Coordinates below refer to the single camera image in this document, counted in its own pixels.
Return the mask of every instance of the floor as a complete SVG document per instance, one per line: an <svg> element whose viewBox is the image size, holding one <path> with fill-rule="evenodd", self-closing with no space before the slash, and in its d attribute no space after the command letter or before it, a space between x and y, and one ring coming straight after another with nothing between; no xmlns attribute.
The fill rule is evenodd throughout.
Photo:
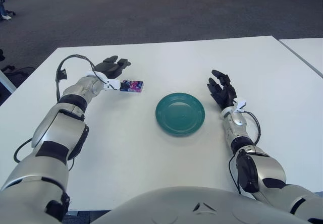
<svg viewBox="0 0 323 224"><path fill-rule="evenodd" d="M323 37L322 1L7 0L6 9L17 15L0 21L0 48L6 56L0 68L37 68L57 47L66 46ZM11 79L17 86L24 80ZM0 85L0 104L9 95ZM89 223L92 214L67 216L64 223Z"/></svg>

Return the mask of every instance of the table surface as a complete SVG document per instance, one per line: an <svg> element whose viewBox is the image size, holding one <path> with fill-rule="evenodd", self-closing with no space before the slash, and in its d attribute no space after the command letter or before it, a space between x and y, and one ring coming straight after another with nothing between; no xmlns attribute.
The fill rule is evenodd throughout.
<svg viewBox="0 0 323 224"><path fill-rule="evenodd" d="M207 41L58 48L0 107L0 182L15 167L15 149L33 135L56 102L55 71L70 54L95 64L112 55L132 65L120 79L143 80L141 93L103 91L87 108L88 138L70 172L70 210L113 209L141 193L170 186L236 191L228 171L231 152L220 108L206 83L211 70L229 74L246 110L259 119L265 152L276 158L287 183L322 190L323 80L271 36ZM86 61L65 62L61 91L89 70ZM173 92L192 94L205 121L188 137L158 126L155 107ZM255 124L248 132L256 137ZM26 156L31 147L19 154Z"/></svg>
<svg viewBox="0 0 323 224"><path fill-rule="evenodd" d="M280 42L323 77L323 38L284 39Z"/></svg>

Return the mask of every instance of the person's foot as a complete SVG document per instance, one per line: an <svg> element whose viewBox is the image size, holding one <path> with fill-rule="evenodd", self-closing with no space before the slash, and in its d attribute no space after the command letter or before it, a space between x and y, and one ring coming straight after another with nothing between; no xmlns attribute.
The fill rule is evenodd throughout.
<svg viewBox="0 0 323 224"><path fill-rule="evenodd" d="M12 17L10 17L10 16L4 16L4 15L1 15L2 16L2 18L4 19L4 20L10 20L10 19L12 19Z"/></svg>

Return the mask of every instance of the black cable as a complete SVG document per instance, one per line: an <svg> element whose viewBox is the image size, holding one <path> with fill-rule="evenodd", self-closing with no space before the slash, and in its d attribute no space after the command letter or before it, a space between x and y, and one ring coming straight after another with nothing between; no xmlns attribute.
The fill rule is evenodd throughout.
<svg viewBox="0 0 323 224"><path fill-rule="evenodd" d="M233 180L233 182L234 182L234 185L236 186L236 188L237 188L237 190L238 190L238 192L239 192L239 194L241 194L241 191L240 191L240 188L239 188L239 186L238 186L238 184L239 184L239 178L238 178L238 184L236 183L236 181L234 180L234 177L233 177L233 175L232 175L232 172L231 172L231 167L230 167L230 164L231 164L231 161L233 160L233 158L235 157L235 155L233 155L231 158L230 158L230 160L229 160L229 172L230 172L230 175L231 175L231 178L232 178L232 180Z"/></svg>
<svg viewBox="0 0 323 224"><path fill-rule="evenodd" d="M256 141L254 142L254 144L255 144L255 145L257 145L257 143L258 143L258 142L259 142L259 140L260 140L260 136L261 136L260 123L259 123L259 121L258 121L257 117L256 117L253 113L251 113L251 112L249 112L249 111L244 111L244 113L247 113L248 115L250 115L250 116L253 118L253 120L255 121L256 125L257 125L257 128L258 128L258 136L257 136Z"/></svg>
<svg viewBox="0 0 323 224"><path fill-rule="evenodd" d="M91 65L91 68L92 68L92 71L94 73L94 75L104 84L105 81L103 81L102 79L100 79L100 77L96 74L95 72L95 65L91 62L90 59L88 59L86 56L82 56L82 55L79 55L79 54L73 54L73 55L69 55L68 57L64 58L61 63L59 64L59 66L57 67L57 70L56 70L56 98L57 98L57 102L60 100L60 97L61 97L61 94L60 94L60 87L59 87L59 82L60 82L60 79L58 79L58 73L61 71L62 69L62 65L63 63L67 60L67 59L71 59L71 58L79 58L79 59L84 59L86 61L88 61Z"/></svg>
<svg viewBox="0 0 323 224"><path fill-rule="evenodd" d="M17 148L17 150L15 151L15 153L14 153L14 161L16 162L16 163L20 163L20 160L19 159L17 159L17 154L18 154L18 152L20 151L20 149L21 148L23 148L28 142L30 142L32 140L32 138L30 138L30 139L28 139L27 141L25 141L23 144L21 144L18 148Z"/></svg>
<svg viewBox="0 0 323 224"><path fill-rule="evenodd" d="M115 89L111 84L109 84L109 87L111 87L113 90L117 90L117 89Z"/></svg>
<svg viewBox="0 0 323 224"><path fill-rule="evenodd" d="M75 158L73 159L72 166L69 168L69 171L71 171L71 169L73 168L74 162L75 162Z"/></svg>

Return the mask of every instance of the green plate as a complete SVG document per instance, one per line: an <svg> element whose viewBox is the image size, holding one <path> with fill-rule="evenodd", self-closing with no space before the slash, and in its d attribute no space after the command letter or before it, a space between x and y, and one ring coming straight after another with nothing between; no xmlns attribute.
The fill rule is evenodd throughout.
<svg viewBox="0 0 323 224"><path fill-rule="evenodd" d="M204 118L201 102L189 94L169 94L156 107L157 122L167 133L174 136L188 136L196 132Z"/></svg>

